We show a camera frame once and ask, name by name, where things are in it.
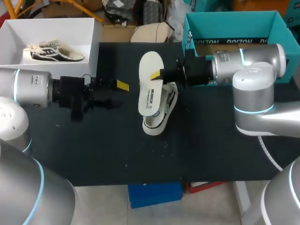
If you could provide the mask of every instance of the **shoelace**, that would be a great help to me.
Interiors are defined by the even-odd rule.
[[[46,52],[40,48],[38,45],[30,44],[27,46],[27,48],[24,48],[23,51],[28,51],[32,53],[38,53],[38,54],[46,54]]]

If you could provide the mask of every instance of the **brand logo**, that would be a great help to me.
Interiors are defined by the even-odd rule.
[[[288,18],[287,19],[287,23],[291,23],[291,22],[293,22],[294,21],[294,17],[291,17],[291,18]]]
[[[151,89],[150,104],[152,104],[153,102],[153,94],[154,94],[154,89]]]
[[[147,102],[146,102],[146,109],[151,109],[152,106],[150,104],[153,103],[153,96],[154,96],[154,89],[148,89],[147,95]]]
[[[252,43],[252,39],[234,39],[234,40],[227,40],[227,43]]]
[[[219,44],[219,40],[195,40],[194,44]]]
[[[240,38],[195,38],[194,44],[239,44],[239,43],[267,43],[266,37],[240,37]]]
[[[191,30],[188,31],[188,35],[187,35],[187,46],[186,49],[190,49],[191,47],[191,41],[192,41],[192,32]]]
[[[300,8],[300,2],[297,2],[294,4],[294,9],[296,9],[296,8]]]

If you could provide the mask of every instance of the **cardboard box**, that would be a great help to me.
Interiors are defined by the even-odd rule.
[[[106,25],[103,42],[129,42],[134,32],[135,26]]]
[[[83,6],[91,12],[95,12],[102,8],[102,0],[83,0]]]
[[[232,0],[184,0],[191,5],[193,12],[228,11],[231,9]]]
[[[288,27],[300,25],[300,1],[290,0],[284,20]]]
[[[79,5],[83,5],[82,0],[75,0]],[[57,4],[51,2],[47,7],[42,8],[44,18],[55,18],[55,17],[80,17],[83,16],[83,11],[77,9],[70,3],[60,2]]]
[[[300,61],[300,46],[278,12],[190,13],[185,18],[182,49],[195,49],[197,55],[206,55],[207,59],[225,47],[230,50],[266,43],[284,48],[286,72],[276,82],[288,83]]]
[[[101,35],[98,29],[102,26],[96,24],[94,18],[6,20],[0,29],[0,39],[5,40],[0,43],[0,67],[49,71],[55,79],[84,74],[96,77]],[[80,62],[35,60],[25,64],[23,49],[28,44],[56,39],[81,52],[85,59]]]
[[[285,16],[290,0],[233,0],[233,11],[272,11],[276,10]]]

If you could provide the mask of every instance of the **shoe sole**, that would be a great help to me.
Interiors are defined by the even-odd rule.
[[[177,86],[174,85],[175,89],[176,89],[176,92],[175,92],[175,95],[174,95],[174,99],[171,103],[171,106],[169,108],[169,112],[168,114],[165,116],[165,118],[163,119],[163,122],[160,124],[160,126],[158,126],[157,128],[155,129],[151,129],[151,128],[148,128],[144,122],[142,122],[142,128],[144,130],[144,132],[148,135],[151,135],[151,136],[156,136],[156,135],[159,135],[161,134],[164,130],[165,130],[165,127],[167,125],[167,121],[169,119],[169,116],[171,115],[172,111],[173,111],[173,108],[175,107],[176,105],[176,102],[177,102],[177,98],[178,98],[178,89],[177,89]]]

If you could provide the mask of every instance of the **floor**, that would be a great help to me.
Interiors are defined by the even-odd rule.
[[[255,198],[265,181],[246,182]],[[131,209],[127,185],[76,187],[82,203],[80,224],[85,225],[240,225],[240,211],[231,182],[180,201]]]

